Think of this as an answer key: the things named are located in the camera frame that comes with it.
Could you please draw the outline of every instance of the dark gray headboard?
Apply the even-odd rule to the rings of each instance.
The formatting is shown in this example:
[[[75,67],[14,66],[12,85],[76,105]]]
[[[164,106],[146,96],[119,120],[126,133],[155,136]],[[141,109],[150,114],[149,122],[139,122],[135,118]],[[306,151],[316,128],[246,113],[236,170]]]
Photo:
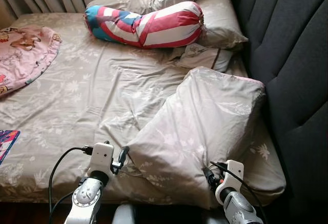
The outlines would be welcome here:
[[[288,181],[280,204],[292,216],[327,214],[328,0],[233,3],[249,75],[266,85],[263,114]]]

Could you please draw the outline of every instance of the colorful book cover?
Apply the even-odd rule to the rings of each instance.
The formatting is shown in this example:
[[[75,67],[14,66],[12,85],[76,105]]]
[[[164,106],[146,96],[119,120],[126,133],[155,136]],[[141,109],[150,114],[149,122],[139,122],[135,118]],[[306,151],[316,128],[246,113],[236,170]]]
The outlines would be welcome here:
[[[21,132],[18,130],[0,130],[0,164]]]

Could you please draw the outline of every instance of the floor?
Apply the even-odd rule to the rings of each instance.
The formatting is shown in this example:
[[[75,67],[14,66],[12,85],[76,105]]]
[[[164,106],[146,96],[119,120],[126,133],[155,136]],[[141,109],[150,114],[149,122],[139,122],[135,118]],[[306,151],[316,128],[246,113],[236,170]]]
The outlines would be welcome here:
[[[45,203],[3,203],[0,202],[1,224],[48,223],[49,206]],[[53,224],[64,223],[71,206],[59,205],[53,216]],[[143,206],[138,209],[138,224],[181,224],[201,223],[200,210],[194,207]],[[109,224],[116,206],[102,205],[97,215],[97,224]]]

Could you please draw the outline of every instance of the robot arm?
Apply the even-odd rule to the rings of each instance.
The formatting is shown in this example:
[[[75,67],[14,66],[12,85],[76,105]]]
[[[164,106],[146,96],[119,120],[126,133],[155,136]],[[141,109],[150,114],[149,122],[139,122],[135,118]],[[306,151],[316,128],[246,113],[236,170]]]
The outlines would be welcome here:
[[[123,147],[118,162],[113,162],[114,147],[109,143],[96,143],[92,149],[88,178],[72,196],[72,209],[65,224],[95,223],[100,208],[103,189],[112,173],[118,174],[123,167],[129,147]]]
[[[228,160],[226,164],[220,164],[220,166],[243,179],[242,163]],[[204,168],[203,171],[211,190],[215,193],[216,200],[223,206],[230,224],[263,224],[263,221],[256,216],[254,207],[240,193],[240,181],[228,172],[224,172],[224,177],[216,178],[210,169]]]

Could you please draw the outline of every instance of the beige bed sheet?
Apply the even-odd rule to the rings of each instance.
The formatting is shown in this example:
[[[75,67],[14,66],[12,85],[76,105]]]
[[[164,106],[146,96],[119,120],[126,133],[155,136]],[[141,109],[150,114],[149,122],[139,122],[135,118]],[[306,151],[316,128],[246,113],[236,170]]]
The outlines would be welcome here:
[[[12,26],[28,24],[52,28],[63,42],[43,75],[0,99],[0,128],[21,131],[0,165],[0,201],[47,202],[51,170],[71,147],[109,140],[116,159],[120,148],[154,117],[189,71],[174,65],[169,49],[143,50],[90,37],[82,14],[23,15]],[[240,62],[232,60],[231,64],[235,70],[228,72],[242,75]],[[280,181],[270,180],[266,188],[253,185],[262,194],[261,200],[270,202],[274,194],[282,193],[284,177],[270,137],[265,136],[265,148],[261,147],[263,139],[253,142],[242,160],[275,162],[270,163],[270,173]],[[53,178],[54,199],[77,187],[89,161],[90,156],[81,151],[64,158]],[[175,203],[143,178],[129,159],[103,197],[107,203],[127,201]]]

